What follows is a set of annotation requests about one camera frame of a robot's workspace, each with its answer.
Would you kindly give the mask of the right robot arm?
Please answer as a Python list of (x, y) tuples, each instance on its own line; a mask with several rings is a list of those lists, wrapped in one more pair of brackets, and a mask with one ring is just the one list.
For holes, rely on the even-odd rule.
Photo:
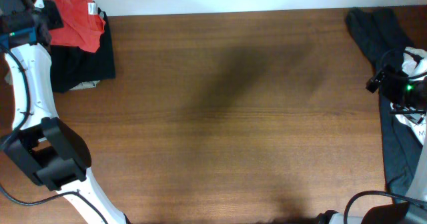
[[(355, 194), (343, 213), (329, 210), (314, 223), (426, 222), (426, 72), (413, 75), (387, 65), (371, 77), (367, 90), (380, 93), (385, 191)], [(362, 217), (349, 215), (357, 199), (382, 196), (390, 205), (371, 208)]]

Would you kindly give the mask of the folded black garment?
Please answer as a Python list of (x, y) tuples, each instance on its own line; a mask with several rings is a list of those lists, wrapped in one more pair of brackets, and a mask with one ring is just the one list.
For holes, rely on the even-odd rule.
[(95, 87), (99, 81), (115, 78), (113, 41), (106, 12), (98, 10), (105, 21), (105, 33), (100, 37), (100, 47), (86, 52), (78, 47), (51, 46), (51, 86), (57, 93), (65, 93), (85, 83)]

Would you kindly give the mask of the dark grey garment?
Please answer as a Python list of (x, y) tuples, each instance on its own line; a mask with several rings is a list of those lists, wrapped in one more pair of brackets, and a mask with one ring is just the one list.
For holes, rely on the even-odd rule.
[[(404, 59), (399, 50), (415, 46), (390, 8), (373, 12), (352, 8), (346, 15), (345, 23), (375, 71), (379, 71), (384, 64), (401, 67)], [(405, 195), (414, 178), (422, 144), (411, 128), (390, 114), (390, 100), (382, 93), (379, 97), (386, 190)]]

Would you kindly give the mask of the folded grey garment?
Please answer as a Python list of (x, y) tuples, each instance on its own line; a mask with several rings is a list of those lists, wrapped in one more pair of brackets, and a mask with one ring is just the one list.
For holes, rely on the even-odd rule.
[[(12, 80), (12, 76), (11, 76), (10, 71), (7, 72), (6, 76), (4, 77), (4, 80), (10, 86), (13, 85), (13, 80)], [(68, 91), (77, 91), (77, 90), (83, 90), (83, 89), (96, 88), (98, 83), (100, 83), (100, 80), (81, 82), (80, 84), (78, 84), (72, 88), (68, 88)]]

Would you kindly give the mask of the orange red t-shirt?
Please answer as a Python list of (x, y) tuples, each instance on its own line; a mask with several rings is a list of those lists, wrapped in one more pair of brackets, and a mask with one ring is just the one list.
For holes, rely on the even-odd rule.
[(97, 4), (93, 0), (52, 1), (59, 10), (63, 27), (50, 31), (51, 44), (96, 52), (105, 31), (105, 21), (98, 14)]

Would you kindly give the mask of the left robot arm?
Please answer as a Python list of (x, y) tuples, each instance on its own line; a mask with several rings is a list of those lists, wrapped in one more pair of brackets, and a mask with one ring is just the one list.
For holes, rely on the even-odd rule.
[(36, 185), (64, 197), (88, 223), (129, 223), (95, 180), (85, 141), (60, 120), (48, 32), (60, 24), (51, 1), (1, 0), (1, 51), (12, 75), (15, 114), (1, 150)]

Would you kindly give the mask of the white printed t-shirt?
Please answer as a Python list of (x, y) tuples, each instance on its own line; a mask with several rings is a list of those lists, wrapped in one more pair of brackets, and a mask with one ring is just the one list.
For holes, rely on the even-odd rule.
[(426, 51), (406, 47), (401, 70), (408, 75), (403, 104), (391, 103), (395, 118), (407, 126), (421, 145), (426, 139)]

